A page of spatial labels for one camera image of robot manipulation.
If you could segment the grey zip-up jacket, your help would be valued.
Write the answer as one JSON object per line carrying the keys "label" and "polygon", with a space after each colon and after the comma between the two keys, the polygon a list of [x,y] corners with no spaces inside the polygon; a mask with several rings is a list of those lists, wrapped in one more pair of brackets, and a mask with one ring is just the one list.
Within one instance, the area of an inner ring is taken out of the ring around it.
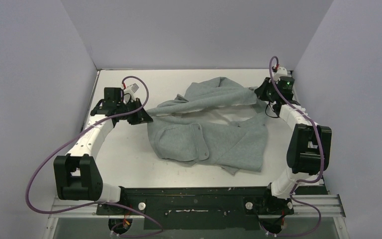
{"label": "grey zip-up jacket", "polygon": [[265,105],[253,87],[226,77],[192,83],[148,110],[149,142],[160,159],[259,172],[268,142]]}

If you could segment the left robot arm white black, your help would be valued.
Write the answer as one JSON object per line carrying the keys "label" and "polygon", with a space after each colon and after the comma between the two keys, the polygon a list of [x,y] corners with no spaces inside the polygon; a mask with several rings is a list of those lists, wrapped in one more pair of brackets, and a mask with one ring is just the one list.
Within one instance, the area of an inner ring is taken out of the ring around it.
{"label": "left robot arm white black", "polygon": [[128,210],[129,201],[121,195],[121,187],[103,182],[96,157],[105,138],[120,120],[130,125],[152,122],[134,94],[137,84],[123,88],[106,87],[103,99],[90,112],[87,132],[63,156],[54,159],[57,194],[61,200],[109,202],[117,214]]}

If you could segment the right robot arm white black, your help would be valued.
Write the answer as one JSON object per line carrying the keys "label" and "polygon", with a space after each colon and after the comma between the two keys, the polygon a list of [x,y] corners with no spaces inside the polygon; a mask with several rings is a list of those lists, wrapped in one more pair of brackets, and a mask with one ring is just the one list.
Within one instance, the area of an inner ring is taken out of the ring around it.
{"label": "right robot arm white black", "polygon": [[271,194],[262,198],[262,208],[274,213],[281,199],[290,198],[301,183],[314,183],[328,168],[332,129],[314,122],[298,101],[293,99],[294,78],[279,77],[272,81],[266,77],[255,90],[258,99],[272,105],[276,116],[287,123],[292,135],[286,153],[285,171],[271,183]]}

